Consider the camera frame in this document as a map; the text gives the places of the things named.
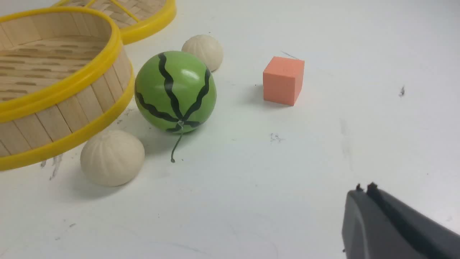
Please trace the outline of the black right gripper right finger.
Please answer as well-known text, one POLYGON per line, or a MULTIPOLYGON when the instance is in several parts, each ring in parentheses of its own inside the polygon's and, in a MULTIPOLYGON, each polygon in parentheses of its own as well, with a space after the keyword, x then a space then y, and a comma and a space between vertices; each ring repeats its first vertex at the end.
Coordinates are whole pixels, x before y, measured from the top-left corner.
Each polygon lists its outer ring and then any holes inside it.
POLYGON ((366 195, 418 254, 426 259, 459 258, 459 234, 380 190, 374 182, 368 184, 366 195))

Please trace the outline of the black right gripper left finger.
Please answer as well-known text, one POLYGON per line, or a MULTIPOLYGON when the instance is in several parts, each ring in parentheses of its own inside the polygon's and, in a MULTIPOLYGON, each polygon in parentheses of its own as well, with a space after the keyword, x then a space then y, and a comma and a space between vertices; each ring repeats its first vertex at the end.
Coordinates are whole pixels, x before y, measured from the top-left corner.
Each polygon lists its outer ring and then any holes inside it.
POLYGON ((347 259, 425 259, 358 184, 346 195, 342 224, 347 259))

